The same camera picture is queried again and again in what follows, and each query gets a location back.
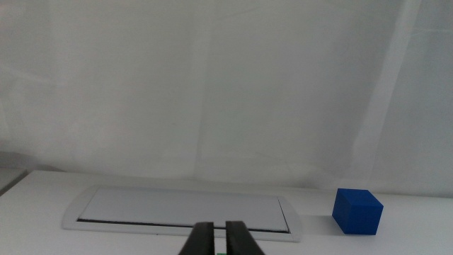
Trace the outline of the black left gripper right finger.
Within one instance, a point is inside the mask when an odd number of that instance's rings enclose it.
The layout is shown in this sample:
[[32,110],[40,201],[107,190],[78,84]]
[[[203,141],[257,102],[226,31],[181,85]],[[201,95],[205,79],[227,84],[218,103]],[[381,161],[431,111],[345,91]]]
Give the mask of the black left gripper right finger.
[[227,255],[264,255],[242,221],[226,221]]

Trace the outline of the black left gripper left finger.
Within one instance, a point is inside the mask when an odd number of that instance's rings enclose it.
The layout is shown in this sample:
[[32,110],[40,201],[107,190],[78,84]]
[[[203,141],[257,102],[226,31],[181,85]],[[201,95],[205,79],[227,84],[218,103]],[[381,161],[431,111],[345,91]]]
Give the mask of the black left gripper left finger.
[[178,255],[214,255],[214,223],[198,222]]

